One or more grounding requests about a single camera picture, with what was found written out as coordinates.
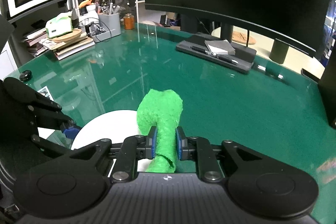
black pen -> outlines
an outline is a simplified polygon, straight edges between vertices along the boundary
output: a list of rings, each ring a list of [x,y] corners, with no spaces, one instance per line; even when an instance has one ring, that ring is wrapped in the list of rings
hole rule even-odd
[[[205,49],[203,48],[199,48],[199,47],[196,47],[196,46],[191,46],[190,47],[192,50],[196,51],[196,52],[201,52],[201,53],[204,53],[204,54],[208,54],[208,55],[211,55],[213,57],[216,57],[218,58],[219,60],[222,60],[222,61],[225,61],[227,63],[231,63],[233,65],[236,65],[238,64],[238,62],[236,60],[233,60],[229,57],[226,57],[225,55],[220,55],[220,54],[214,54],[212,52],[209,52],[209,51],[206,51]]]

stack of books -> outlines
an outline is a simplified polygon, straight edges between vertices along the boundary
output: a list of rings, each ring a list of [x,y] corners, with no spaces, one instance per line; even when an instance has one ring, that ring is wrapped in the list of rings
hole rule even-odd
[[[94,40],[88,37],[86,32],[82,32],[79,37],[65,42],[55,42],[52,39],[46,39],[41,43],[44,47],[53,51],[58,60],[62,60],[76,52],[95,45]]]
[[[22,42],[26,44],[28,52],[34,57],[39,56],[41,53],[48,50],[40,42],[44,41],[48,37],[45,28],[35,30],[33,32],[24,35]]]

white cabinet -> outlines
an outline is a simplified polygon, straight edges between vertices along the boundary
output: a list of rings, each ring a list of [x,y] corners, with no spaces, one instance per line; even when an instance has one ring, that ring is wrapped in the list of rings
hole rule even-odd
[[[7,42],[0,54],[0,79],[3,80],[7,75],[16,69],[16,63]]]

green table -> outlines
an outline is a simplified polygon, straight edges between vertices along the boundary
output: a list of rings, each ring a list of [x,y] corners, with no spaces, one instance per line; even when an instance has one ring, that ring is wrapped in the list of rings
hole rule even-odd
[[[139,24],[60,62],[45,53],[11,76],[31,70],[28,85],[35,90],[47,85],[80,126],[105,112],[137,110],[150,89],[172,89],[183,100],[180,125],[187,136],[203,136],[213,144],[231,139],[305,170],[320,187],[312,215],[334,224],[336,179],[327,181],[336,168],[317,168],[335,159],[336,132],[328,126],[316,83],[260,57],[256,63],[275,77],[256,69],[242,75],[177,52],[176,43],[189,36]],[[191,170],[192,162],[178,165],[179,172]]]

white plate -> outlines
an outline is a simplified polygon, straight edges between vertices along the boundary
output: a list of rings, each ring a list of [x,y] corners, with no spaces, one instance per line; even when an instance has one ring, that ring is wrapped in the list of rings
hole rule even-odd
[[[127,137],[134,135],[140,135],[137,112],[116,110],[88,122],[76,136],[71,149],[78,149],[104,138],[111,139],[112,143],[122,143]],[[139,160],[138,171],[145,172],[151,161]]]

